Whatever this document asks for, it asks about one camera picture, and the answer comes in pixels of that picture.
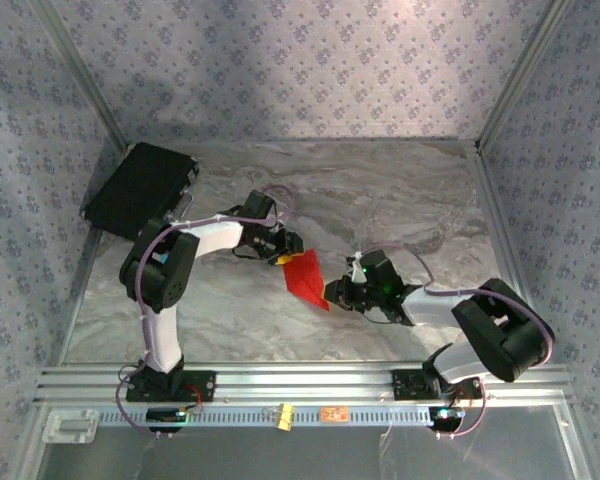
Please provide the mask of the red paper sheet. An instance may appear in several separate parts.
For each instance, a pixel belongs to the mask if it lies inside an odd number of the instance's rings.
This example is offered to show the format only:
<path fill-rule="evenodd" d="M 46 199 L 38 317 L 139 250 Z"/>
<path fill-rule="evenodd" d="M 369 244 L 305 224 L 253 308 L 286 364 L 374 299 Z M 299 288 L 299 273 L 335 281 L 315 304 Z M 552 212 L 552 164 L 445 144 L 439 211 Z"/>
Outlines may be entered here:
<path fill-rule="evenodd" d="M 329 304 L 324 298 L 325 283 L 315 249 L 309 249 L 290 263 L 281 266 L 288 292 L 318 308 L 329 310 Z"/>

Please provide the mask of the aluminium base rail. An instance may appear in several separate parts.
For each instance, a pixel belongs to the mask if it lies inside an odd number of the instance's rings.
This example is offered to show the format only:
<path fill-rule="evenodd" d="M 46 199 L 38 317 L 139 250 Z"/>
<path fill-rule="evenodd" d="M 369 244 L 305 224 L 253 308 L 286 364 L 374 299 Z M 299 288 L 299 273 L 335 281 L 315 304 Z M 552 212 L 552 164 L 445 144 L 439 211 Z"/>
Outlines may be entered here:
<path fill-rule="evenodd" d="M 192 371 L 216 373 L 216 405 L 372 405 L 393 401 L 392 372 L 416 372 L 414 362 L 336 361 L 191 363 Z M 115 364 L 69 364 L 44 369 L 36 382 L 36 404 L 111 406 L 118 380 Z M 530 369 L 515 382 L 488 374 L 487 400 L 493 406 L 545 406 L 575 400 L 571 375 L 563 365 Z"/>

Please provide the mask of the white plastic bracket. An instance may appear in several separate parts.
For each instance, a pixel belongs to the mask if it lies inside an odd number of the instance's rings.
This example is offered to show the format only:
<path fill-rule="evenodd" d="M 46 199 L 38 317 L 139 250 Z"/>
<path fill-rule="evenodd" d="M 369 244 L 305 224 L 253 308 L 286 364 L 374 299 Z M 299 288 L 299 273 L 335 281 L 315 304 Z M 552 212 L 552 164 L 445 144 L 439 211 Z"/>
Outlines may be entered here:
<path fill-rule="evenodd" d="M 100 421 L 92 409 L 53 409 L 46 420 L 42 441 L 45 444 L 90 444 Z"/>

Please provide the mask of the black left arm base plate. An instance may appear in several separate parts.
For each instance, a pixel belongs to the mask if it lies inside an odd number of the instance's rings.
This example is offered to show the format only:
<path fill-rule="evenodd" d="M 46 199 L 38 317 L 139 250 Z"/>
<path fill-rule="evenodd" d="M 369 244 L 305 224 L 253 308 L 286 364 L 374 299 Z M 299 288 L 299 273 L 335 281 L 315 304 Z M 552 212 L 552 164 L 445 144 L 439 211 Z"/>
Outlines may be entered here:
<path fill-rule="evenodd" d="M 199 399 L 211 402 L 215 394 L 216 373 L 205 370 L 176 370 L 170 373 L 144 369 L 131 378 L 128 402 L 193 404 Z"/>

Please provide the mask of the yellow connector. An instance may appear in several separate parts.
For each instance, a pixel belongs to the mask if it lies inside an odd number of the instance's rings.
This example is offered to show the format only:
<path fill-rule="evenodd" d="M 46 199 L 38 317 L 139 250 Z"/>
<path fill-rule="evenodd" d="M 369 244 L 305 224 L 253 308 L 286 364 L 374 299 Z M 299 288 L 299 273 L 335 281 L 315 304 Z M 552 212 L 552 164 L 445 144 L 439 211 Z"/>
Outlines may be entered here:
<path fill-rule="evenodd" d="M 295 407 L 288 403 L 282 403 L 276 410 L 275 428 L 289 432 L 294 420 Z"/>

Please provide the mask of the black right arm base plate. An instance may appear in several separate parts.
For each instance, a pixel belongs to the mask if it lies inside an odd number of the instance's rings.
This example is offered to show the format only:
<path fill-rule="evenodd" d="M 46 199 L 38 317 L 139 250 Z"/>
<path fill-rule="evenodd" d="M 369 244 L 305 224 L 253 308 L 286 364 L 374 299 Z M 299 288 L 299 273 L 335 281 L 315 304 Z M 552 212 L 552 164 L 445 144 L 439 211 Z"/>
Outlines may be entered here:
<path fill-rule="evenodd" d="M 469 378 L 451 384 L 440 376 L 422 369 L 391 371 L 395 400 L 478 400 L 483 397 L 480 382 Z"/>

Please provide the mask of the black hard case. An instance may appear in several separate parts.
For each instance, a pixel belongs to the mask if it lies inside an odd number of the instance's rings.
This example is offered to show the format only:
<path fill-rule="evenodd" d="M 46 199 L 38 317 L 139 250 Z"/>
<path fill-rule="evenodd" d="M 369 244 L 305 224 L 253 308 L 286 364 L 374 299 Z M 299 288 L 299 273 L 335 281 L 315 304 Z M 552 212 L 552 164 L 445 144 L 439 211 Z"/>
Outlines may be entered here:
<path fill-rule="evenodd" d="M 193 157 L 137 143 L 86 205 L 84 218 L 99 230 L 133 241 L 149 220 L 173 211 L 198 174 Z"/>

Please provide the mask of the left circuit board with LED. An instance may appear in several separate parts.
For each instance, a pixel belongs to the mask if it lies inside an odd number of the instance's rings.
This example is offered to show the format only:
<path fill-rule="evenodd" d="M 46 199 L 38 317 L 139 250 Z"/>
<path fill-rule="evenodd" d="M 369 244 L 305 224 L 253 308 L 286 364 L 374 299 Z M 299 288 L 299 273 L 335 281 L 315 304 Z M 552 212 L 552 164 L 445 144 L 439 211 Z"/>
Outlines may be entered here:
<path fill-rule="evenodd" d="M 187 420 L 186 408 L 175 407 L 151 407 L 145 414 L 146 422 L 160 423 L 183 423 Z"/>

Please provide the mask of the right circuit board with LED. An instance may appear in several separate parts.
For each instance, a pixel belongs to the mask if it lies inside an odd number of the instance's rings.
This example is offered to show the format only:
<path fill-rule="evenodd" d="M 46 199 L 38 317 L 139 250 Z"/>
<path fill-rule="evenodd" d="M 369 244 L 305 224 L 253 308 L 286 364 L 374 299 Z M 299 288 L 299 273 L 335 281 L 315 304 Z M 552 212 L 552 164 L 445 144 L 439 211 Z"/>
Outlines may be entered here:
<path fill-rule="evenodd" d="M 429 415 L 433 431 L 452 434 L 461 428 L 466 412 L 457 407 L 431 407 Z"/>

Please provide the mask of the aluminium frame post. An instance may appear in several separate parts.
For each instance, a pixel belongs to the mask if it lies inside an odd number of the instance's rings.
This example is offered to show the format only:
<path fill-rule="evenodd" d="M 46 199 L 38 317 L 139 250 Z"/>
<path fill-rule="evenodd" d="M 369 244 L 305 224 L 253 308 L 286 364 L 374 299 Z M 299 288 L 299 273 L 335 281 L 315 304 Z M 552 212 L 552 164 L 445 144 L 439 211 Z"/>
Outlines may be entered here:
<path fill-rule="evenodd" d="M 575 0 L 548 0 L 476 140 L 480 155 L 485 155 L 493 147 L 574 2 Z"/>
<path fill-rule="evenodd" d="M 113 111 L 98 88 L 77 46 L 64 25 L 52 0 L 28 0 L 37 18 L 69 69 L 73 79 L 81 89 L 85 99 L 95 111 L 107 136 L 119 152 L 127 148 L 127 141 L 118 126 Z"/>

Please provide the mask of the circuit board with led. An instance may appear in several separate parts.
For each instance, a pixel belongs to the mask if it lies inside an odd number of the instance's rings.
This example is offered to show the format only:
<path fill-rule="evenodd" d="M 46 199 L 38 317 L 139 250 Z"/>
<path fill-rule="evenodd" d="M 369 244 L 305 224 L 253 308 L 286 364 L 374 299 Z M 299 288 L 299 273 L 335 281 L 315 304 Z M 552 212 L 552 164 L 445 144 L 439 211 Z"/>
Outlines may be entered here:
<path fill-rule="evenodd" d="M 187 420 L 186 408 L 175 407 L 151 407 L 145 414 L 146 422 L 160 423 L 183 423 Z"/>
<path fill-rule="evenodd" d="M 461 428 L 466 412 L 457 407 L 431 407 L 429 415 L 433 431 L 452 434 Z"/>

